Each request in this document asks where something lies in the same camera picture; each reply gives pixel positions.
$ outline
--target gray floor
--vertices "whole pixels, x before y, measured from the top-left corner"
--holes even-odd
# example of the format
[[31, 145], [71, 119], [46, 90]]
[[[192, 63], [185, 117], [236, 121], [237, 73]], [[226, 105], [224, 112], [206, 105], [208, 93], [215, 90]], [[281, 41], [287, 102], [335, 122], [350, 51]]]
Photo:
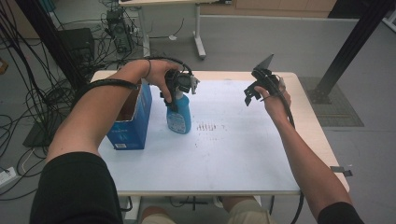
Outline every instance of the gray floor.
[[[70, 20], [75, 19], [73, 15], [69, 17]], [[179, 24], [180, 21], [167, 27], [156, 23], [153, 33], [158, 34], [152, 35], [171, 35]], [[193, 21], [185, 20], [176, 41], [153, 39], [152, 52], [179, 58], [193, 70], [216, 71], [251, 71], [261, 59], [274, 53], [275, 58], [270, 65], [273, 71], [293, 72], [299, 77], [322, 77], [356, 21], [205, 16], [202, 17], [201, 30], [207, 53], [204, 60], [197, 56], [193, 45], [191, 29], [188, 28], [192, 24]], [[393, 118], [396, 107], [392, 104], [392, 89], [396, 83], [395, 37], [381, 23], [338, 82], [364, 127], [324, 128], [340, 165], [353, 172], [353, 176], [347, 178], [350, 194], [366, 223], [396, 223], [396, 171], [392, 168], [396, 158], [396, 119]], [[5, 50], [0, 52], [11, 62]], [[42, 79], [40, 83], [45, 83], [44, 76], [39, 72], [36, 75], [37, 79]], [[11, 64], [7, 73], [0, 76], [0, 114], [18, 117], [25, 110], [25, 94], [21, 78]], [[32, 123], [26, 119], [19, 124], [7, 153], [0, 160], [1, 166], [16, 165], [26, 151], [21, 142]], [[25, 165], [30, 167], [34, 163], [34, 160], [29, 160]], [[34, 189], [36, 183], [37, 177], [23, 179], [0, 199], [22, 195]], [[145, 198], [142, 207], [159, 204], [179, 223], [223, 223], [227, 214], [215, 207], [211, 198], [200, 199], [209, 205], [197, 205], [196, 211], [192, 211], [190, 205], [175, 208], [168, 198]], [[0, 221], [27, 223], [32, 200], [33, 194], [9, 202], [1, 201]], [[174, 203], [180, 200], [173, 198]], [[262, 198], [262, 206], [268, 205], [269, 198]], [[297, 205], [297, 196], [277, 196], [273, 213], [275, 220], [289, 223]], [[306, 204], [297, 223], [315, 223]]]

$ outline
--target forearm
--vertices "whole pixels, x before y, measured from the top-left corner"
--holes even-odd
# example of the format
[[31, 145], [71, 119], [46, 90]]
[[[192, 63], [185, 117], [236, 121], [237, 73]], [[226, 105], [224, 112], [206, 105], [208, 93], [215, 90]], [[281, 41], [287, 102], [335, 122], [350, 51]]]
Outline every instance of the forearm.
[[290, 169], [304, 193], [312, 214], [318, 218], [326, 206], [351, 203], [349, 195], [337, 176], [312, 151], [287, 120], [275, 121], [279, 130]]
[[[147, 74], [146, 60], [127, 63], [111, 78], [136, 83]], [[49, 147], [47, 161], [71, 151], [97, 153], [102, 139], [111, 128], [131, 90], [119, 86], [102, 86], [85, 93], [59, 127]]]

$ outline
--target metal table leg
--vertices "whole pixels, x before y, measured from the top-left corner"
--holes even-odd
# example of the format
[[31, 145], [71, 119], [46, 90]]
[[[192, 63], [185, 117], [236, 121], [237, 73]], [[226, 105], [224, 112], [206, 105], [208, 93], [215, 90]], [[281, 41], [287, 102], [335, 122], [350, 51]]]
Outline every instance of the metal table leg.
[[195, 4], [195, 31], [192, 32], [194, 35], [195, 44], [198, 48], [198, 54], [201, 59], [206, 57], [204, 45], [202, 44], [201, 36], [200, 36], [200, 27], [201, 27], [201, 7], [199, 4]]
[[142, 31], [142, 36], [143, 36], [143, 57], [148, 57], [150, 56], [149, 35], [146, 33], [145, 16], [143, 14], [142, 7], [136, 7], [136, 10], [139, 16], [140, 29]]

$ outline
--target power strip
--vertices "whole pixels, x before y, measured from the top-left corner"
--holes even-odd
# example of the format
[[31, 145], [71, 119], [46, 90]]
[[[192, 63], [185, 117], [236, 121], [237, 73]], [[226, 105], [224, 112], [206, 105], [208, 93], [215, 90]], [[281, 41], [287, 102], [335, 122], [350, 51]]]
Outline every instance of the power strip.
[[3, 171], [2, 173], [0, 173], [0, 188], [13, 181], [14, 179], [18, 178], [17, 174], [15, 173], [14, 167], [9, 167], [7, 170], [8, 172]]

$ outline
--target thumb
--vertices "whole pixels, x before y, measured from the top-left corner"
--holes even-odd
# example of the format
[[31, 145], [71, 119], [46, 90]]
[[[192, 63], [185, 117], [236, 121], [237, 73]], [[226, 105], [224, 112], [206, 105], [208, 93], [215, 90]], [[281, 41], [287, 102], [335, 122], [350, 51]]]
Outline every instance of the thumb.
[[257, 91], [259, 94], [261, 94], [262, 98], [266, 98], [266, 97], [270, 96], [270, 93], [268, 93], [268, 91], [261, 86], [255, 86], [254, 90]]

